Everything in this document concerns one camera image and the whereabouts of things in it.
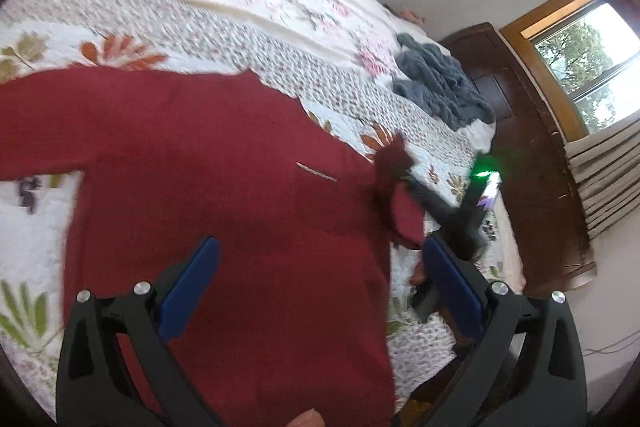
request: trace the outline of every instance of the white bedspread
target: white bedspread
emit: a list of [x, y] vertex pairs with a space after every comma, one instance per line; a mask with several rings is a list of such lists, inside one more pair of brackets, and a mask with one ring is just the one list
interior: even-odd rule
[[[0, 11], [0, 82], [73, 62], [182, 72], [252, 68], [362, 155], [382, 147], [390, 132], [402, 132], [418, 178], [455, 203], [480, 143], [474, 147], [469, 139], [478, 135], [486, 146], [492, 131], [480, 126], [455, 134], [386, 89], [390, 75], [401, 74], [393, 59], [398, 32], [433, 42], [375, 0], [9, 0]], [[30, 183], [34, 212], [17, 196], [18, 180], [0, 182], [0, 342], [52, 412], [65, 230], [81, 173], [43, 173]], [[490, 245], [482, 272], [521, 290], [522, 268], [501, 201], [482, 232]], [[398, 405], [452, 357], [441, 319], [433, 315], [423, 325], [408, 309], [415, 261], [415, 253], [392, 250], [388, 346]]]

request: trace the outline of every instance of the blue-gray throw blanket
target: blue-gray throw blanket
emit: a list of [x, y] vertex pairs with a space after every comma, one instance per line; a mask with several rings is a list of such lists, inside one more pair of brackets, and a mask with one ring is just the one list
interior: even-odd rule
[[495, 121], [494, 110], [455, 58], [443, 55], [435, 44], [418, 44], [407, 33], [396, 38], [401, 46], [409, 48], [396, 57], [396, 64], [410, 80], [394, 78], [394, 93], [411, 100], [425, 113], [439, 117], [454, 131], [478, 118], [484, 123]]

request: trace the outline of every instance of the dark red fabric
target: dark red fabric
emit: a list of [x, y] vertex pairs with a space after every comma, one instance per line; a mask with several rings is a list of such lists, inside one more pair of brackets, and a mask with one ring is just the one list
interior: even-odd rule
[[388, 206], [417, 243], [422, 213], [296, 100], [253, 73], [76, 68], [0, 86], [0, 115], [0, 179], [85, 172], [65, 303], [153, 280], [210, 234], [222, 265], [171, 347], [225, 422], [388, 425]]
[[399, 184], [399, 178], [414, 165], [414, 160], [404, 149], [401, 134], [394, 137], [387, 147], [376, 153], [377, 192], [382, 202], [387, 227], [395, 230], [392, 240], [407, 248], [420, 248], [424, 226], [418, 216], [423, 210], [414, 198]]

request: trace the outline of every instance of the wooden headboard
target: wooden headboard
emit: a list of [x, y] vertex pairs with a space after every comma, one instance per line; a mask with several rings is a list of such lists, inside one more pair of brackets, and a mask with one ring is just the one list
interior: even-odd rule
[[524, 69], [489, 23], [442, 41], [496, 114], [492, 154], [527, 279], [527, 295], [591, 280], [584, 212], [556, 122]]

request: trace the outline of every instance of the orange flower pattern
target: orange flower pattern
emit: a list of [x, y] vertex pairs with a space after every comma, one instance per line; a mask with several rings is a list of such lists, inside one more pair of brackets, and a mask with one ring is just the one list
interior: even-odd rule
[[333, 136], [333, 134], [332, 134], [333, 127], [332, 127], [332, 125], [331, 125], [331, 122], [330, 122], [330, 121], [328, 121], [328, 120], [327, 120], [327, 121], [325, 121], [325, 122], [324, 122], [324, 124], [321, 124], [321, 123], [320, 123], [320, 120], [318, 120], [318, 117], [317, 117], [316, 115], [314, 115], [311, 111], [307, 111], [307, 112], [306, 112], [306, 114], [307, 114], [307, 116], [311, 119], [311, 121], [312, 121], [313, 123], [315, 123], [316, 125], [319, 125], [319, 126], [320, 126], [320, 127], [322, 127], [325, 131], [327, 131], [327, 133], [329, 133], [329, 134], [331, 134], [331, 135]]
[[457, 174], [450, 172], [447, 184], [449, 185], [451, 194], [456, 198], [456, 203], [462, 203], [462, 198], [466, 191], [466, 180], [462, 176], [458, 176]]
[[[371, 124], [371, 126], [373, 127], [373, 130], [376, 132], [377, 139], [370, 137], [367, 134], [361, 134], [360, 139], [362, 140], [364, 145], [366, 145], [370, 149], [373, 149], [374, 151], [377, 152], [392, 142], [393, 135], [384, 127], [382, 127], [379, 123], [373, 123]], [[373, 161], [376, 155], [369, 153], [369, 154], [366, 154], [365, 157]]]
[[438, 176], [436, 169], [433, 168], [433, 164], [429, 167], [429, 179], [436, 185], [440, 181], [440, 177]]
[[[85, 41], [80, 44], [80, 52], [91, 65], [112, 66], [126, 71], [150, 70], [167, 60], [166, 55], [150, 52], [148, 44], [136, 43], [131, 35], [105, 36], [101, 50], [93, 42]], [[71, 65], [87, 66], [82, 62]]]

